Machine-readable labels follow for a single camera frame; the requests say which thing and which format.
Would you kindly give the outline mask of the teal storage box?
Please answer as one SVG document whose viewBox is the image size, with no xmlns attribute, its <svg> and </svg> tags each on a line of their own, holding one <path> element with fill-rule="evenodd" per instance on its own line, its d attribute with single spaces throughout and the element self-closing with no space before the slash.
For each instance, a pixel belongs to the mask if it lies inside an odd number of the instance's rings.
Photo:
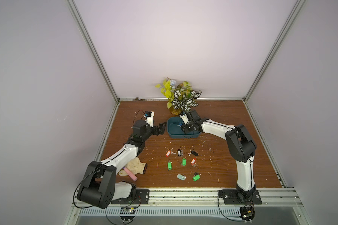
<svg viewBox="0 0 338 225">
<path fill-rule="evenodd" d="M 184 134 L 181 126 L 179 126 L 178 123 L 183 123 L 180 117 L 171 117 L 167 120 L 167 132 L 173 139 L 193 139 L 199 137 L 201 134 L 201 132 L 191 132 L 189 134 Z"/>
</svg>

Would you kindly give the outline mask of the red tag key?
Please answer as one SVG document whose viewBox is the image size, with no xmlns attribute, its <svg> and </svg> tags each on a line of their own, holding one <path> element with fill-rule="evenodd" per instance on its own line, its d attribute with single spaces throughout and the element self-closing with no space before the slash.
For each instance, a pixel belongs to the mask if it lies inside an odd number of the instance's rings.
<svg viewBox="0 0 338 225">
<path fill-rule="evenodd" d="M 192 166 L 196 166 L 196 161 L 197 161 L 197 159 L 196 159 L 196 158 L 193 158 L 193 159 L 191 160 L 191 165 L 192 165 Z"/>
<path fill-rule="evenodd" d="M 170 157 L 171 155 L 176 155 L 176 153 L 175 152 L 172 152 L 172 151 L 167 151 L 167 153 L 166 153 L 166 157 Z"/>
</svg>

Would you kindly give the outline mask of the black tag key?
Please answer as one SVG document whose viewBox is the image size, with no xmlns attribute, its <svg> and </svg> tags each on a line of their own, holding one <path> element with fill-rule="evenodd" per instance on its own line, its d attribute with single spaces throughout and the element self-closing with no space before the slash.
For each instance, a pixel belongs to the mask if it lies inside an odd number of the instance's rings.
<svg viewBox="0 0 338 225">
<path fill-rule="evenodd" d="M 183 152 L 182 152 L 182 150 L 178 149 L 178 150 L 177 150 L 177 155 L 178 155 L 179 157 L 183 157 Z"/>
</svg>

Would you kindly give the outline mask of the mint tag key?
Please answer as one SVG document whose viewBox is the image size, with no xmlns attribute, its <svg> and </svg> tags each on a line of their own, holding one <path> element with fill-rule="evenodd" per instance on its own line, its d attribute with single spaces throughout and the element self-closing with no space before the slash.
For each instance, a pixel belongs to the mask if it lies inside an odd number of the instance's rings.
<svg viewBox="0 0 338 225">
<path fill-rule="evenodd" d="M 178 174 L 177 175 L 177 178 L 184 181 L 186 179 L 186 176 L 185 175 L 182 175 L 182 174 Z"/>
</svg>

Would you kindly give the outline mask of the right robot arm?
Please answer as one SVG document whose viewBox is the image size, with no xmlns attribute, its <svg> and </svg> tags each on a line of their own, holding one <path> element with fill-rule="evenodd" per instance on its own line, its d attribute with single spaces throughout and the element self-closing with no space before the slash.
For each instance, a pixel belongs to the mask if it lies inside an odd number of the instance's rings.
<svg viewBox="0 0 338 225">
<path fill-rule="evenodd" d="M 247 128 L 242 124 L 226 125 L 201 118 L 195 110 L 181 113 L 180 118 L 184 122 L 182 130 L 185 134 L 200 131 L 226 140 L 237 165 L 236 199 L 240 203 L 253 203 L 256 192 L 253 164 L 257 145 Z"/>
</svg>

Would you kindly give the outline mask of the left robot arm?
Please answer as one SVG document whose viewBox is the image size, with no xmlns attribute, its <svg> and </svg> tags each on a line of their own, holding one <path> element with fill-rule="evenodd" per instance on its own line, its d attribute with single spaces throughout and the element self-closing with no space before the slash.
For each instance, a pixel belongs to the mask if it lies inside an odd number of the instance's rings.
<svg viewBox="0 0 338 225">
<path fill-rule="evenodd" d="M 166 125 L 166 122 L 154 126 L 144 120 L 136 121 L 132 126 L 132 134 L 119 151 L 107 159 L 92 161 L 88 165 L 73 199 L 101 209 L 107 208 L 115 200 L 135 201 L 136 186 L 125 181 L 116 182 L 116 176 L 144 150 L 147 139 L 165 133 Z"/>
</svg>

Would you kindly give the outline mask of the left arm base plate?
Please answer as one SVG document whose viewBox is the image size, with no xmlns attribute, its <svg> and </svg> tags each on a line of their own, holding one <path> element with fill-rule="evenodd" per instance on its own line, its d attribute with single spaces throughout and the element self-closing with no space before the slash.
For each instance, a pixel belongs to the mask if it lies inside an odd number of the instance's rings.
<svg viewBox="0 0 338 225">
<path fill-rule="evenodd" d="M 111 204 L 121 204 L 121 205 L 130 205 L 130 204 L 143 204 L 147 205 L 149 202 L 150 190 L 149 189 L 136 189 L 135 193 L 132 191 L 129 197 L 119 198 L 112 200 Z"/>
</svg>

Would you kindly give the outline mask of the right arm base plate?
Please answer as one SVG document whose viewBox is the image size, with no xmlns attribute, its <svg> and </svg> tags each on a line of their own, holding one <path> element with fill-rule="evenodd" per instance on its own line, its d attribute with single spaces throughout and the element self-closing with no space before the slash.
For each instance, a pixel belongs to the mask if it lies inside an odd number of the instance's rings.
<svg viewBox="0 0 338 225">
<path fill-rule="evenodd" d="M 260 205 L 263 204 L 258 190 L 242 191 L 236 189 L 223 189 L 218 192 L 219 198 L 223 199 L 224 204 L 232 205 Z"/>
</svg>

